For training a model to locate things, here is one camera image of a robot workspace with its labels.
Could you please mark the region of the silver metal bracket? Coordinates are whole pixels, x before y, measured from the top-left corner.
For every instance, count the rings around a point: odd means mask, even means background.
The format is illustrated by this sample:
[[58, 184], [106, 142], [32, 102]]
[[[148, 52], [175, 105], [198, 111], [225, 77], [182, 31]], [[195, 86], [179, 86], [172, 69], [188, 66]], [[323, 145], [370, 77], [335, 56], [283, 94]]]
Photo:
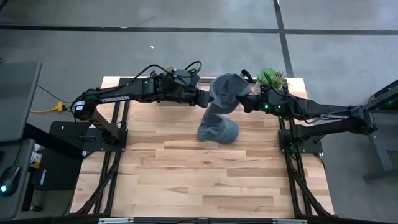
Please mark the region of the silver metal bracket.
[[134, 223], [133, 217], [100, 218], [98, 224], [130, 224]]
[[272, 224], [308, 224], [308, 222], [301, 219], [275, 218]]

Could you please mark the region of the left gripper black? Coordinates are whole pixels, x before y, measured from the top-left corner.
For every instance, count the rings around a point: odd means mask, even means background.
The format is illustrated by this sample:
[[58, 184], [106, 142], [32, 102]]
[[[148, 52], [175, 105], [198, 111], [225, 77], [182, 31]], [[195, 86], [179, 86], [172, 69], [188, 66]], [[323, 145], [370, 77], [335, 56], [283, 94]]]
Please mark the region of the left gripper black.
[[[162, 102], [172, 103], [185, 103], [190, 106], [197, 104], [199, 88], [196, 86], [189, 87], [177, 83], [173, 78], [172, 74], [166, 71], [162, 72], [162, 90], [163, 94], [160, 99]], [[201, 91], [201, 107], [207, 108], [209, 104], [213, 102], [213, 97], [209, 91]]]

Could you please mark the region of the black aluminium table frame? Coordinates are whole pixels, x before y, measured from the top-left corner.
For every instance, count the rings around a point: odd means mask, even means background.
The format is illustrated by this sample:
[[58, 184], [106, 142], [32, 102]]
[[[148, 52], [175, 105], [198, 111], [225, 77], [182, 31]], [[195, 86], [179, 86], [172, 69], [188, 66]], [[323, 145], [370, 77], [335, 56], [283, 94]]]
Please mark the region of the black aluminium table frame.
[[294, 215], [279, 120], [237, 108], [231, 145], [197, 140], [204, 109], [131, 102], [116, 176], [114, 217], [291, 218]]

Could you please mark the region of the grey flat monitor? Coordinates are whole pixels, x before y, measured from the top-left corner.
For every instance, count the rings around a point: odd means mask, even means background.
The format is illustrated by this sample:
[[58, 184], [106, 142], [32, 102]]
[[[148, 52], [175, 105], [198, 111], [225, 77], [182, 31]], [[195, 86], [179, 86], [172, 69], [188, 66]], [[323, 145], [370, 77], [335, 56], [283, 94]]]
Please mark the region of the grey flat monitor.
[[40, 62], [0, 64], [0, 143], [22, 138], [41, 69]]

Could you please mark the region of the black slanted bar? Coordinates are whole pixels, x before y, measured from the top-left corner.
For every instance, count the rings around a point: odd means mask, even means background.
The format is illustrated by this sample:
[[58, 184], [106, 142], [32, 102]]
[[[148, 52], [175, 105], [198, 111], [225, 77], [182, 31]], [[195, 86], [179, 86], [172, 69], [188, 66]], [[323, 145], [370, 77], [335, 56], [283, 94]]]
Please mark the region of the black slanted bar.
[[75, 145], [51, 135], [29, 123], [25, 125], [23, 138], [33, 139], [35, 143], [43, 147], [49, 147], [50, 149], [79, 161], [83, 160], [83, 153], [79, 147], [76, 147]]

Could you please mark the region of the green succulent plant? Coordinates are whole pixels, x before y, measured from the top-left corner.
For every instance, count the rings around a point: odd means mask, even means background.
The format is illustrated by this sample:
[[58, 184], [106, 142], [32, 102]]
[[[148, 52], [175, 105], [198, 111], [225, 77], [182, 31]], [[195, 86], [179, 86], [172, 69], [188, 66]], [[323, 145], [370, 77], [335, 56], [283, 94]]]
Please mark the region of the green succulent plant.
[[273, 68], [263, 68], [257, 75], [260, 84], [270, 84], [273, 88], [280, 90], [286, 82], [286, 75]]

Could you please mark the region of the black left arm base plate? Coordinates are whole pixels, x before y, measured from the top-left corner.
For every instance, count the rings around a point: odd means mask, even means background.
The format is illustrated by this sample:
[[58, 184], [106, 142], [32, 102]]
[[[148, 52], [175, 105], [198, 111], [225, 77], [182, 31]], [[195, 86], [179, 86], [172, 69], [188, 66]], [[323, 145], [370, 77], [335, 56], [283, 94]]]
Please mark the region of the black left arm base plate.
[[54, 121], [49, 133], [70, 142], [83, 151], [123, 152], [126, 149], [128, 129], [119, 128], [119, 142], [112, 144], [105, 143], [101, 131], [85, 122]]

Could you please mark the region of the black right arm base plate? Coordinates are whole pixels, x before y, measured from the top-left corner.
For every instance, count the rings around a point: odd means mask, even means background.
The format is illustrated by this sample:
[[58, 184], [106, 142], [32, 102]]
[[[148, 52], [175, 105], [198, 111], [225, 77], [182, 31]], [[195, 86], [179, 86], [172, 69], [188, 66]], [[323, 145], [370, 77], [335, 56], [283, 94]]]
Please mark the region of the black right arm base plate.
[[307, 153], [319, 154], [323, 152], [321, 139], [323, 136], [297, 137], [289, 129], [278, 130], [280, 151], [285, 154]]

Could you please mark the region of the grey denim baseball cap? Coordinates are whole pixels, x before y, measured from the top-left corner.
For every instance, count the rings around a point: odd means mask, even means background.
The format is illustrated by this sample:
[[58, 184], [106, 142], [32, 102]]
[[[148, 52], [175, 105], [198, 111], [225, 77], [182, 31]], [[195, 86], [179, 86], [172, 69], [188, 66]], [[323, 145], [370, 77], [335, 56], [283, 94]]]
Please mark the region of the grey denim baseball cap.
[[206, 114], [198, 127], [200, 142], [212, 141], [218, 144], [232, 144], [239, 135], [239, 124], [221, 114]]
[[213, 101], [205, 111], [201, 124], [216, 126], [223, 123], [237, 126], [235, 121], [226, 118], [224, 114], [230, 114], [238, 107], [237, 96], [246, 96], [251, 93], [251, 86], [240, 75], [225, 73], [214, 79], [210, 85], [210, 96], [213, 97]]

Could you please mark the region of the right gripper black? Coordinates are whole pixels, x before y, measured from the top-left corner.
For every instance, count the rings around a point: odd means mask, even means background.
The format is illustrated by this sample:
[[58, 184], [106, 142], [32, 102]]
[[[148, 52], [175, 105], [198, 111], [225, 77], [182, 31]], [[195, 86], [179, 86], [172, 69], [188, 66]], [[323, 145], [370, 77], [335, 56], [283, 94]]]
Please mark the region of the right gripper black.
[[245, 95], [245, 96], [236, 96], [236, 99], [242, 104], [244, 107], [245, 113], [251, 113], [253, 111], [262, 111], [265, 114], [268, 113], [268, 97], [261, 95]]

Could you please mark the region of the grey metal stand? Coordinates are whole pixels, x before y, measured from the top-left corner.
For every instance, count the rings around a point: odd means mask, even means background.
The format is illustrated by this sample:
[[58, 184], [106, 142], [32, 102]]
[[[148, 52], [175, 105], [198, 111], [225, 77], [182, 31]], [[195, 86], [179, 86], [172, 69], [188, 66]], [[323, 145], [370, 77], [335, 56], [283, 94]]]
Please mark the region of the grey metal stand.
[[392, 155], [398, 156], [398, 79], [375, 92], [364, 105], [377, 131], [368, 135], [371, 148], [376, 152], [381, 171], [363, 177], [365, 181], [398, 177], [398, 165]]

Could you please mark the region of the yellow blue packet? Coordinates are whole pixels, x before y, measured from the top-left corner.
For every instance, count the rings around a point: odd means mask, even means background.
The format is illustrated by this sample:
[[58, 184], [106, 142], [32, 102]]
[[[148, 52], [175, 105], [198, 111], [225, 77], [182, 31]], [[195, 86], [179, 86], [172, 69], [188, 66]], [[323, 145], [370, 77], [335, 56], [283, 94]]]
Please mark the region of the yellow blue packet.
[[40, 167], [41, 160], [42, 160], [41, 154], [39, 154], [38, 152], [32, 152], [29, 166], [38, 169]]

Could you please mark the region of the grey side desk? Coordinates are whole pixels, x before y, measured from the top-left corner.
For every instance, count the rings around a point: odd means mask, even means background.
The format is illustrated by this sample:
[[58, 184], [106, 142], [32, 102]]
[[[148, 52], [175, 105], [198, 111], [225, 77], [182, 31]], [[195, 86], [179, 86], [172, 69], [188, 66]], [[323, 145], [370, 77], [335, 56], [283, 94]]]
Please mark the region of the grey side desk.
[[[21, 210], [33, 149], [32, 139], [0, 144], [0, 221], [15, 218]], [[2, 176], [8, 175], [12, 166], [19, 168], [18, 174], [4, 183]]]

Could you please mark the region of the black Trossen box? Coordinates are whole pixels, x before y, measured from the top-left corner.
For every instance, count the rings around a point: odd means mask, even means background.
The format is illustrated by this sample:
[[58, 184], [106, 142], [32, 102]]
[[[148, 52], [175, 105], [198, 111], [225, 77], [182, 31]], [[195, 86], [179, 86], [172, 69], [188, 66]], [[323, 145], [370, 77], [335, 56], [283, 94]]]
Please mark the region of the black Trossen box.
[[82, 161], [52, 149], [39, 151], [42, 155], [39, 168], [34, 172], [34, 189], [73, 190], [80, 174]]

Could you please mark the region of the black computer mouse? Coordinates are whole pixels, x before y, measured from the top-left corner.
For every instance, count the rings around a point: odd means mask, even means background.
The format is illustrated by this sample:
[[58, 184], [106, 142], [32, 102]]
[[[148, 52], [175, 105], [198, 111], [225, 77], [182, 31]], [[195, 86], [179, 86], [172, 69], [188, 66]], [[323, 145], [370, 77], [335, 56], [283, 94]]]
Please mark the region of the black computer mouse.
[[0, 194], [8, 197], [15, 193], [21, 176], [20, 166], [9, 166], [0, 176]]

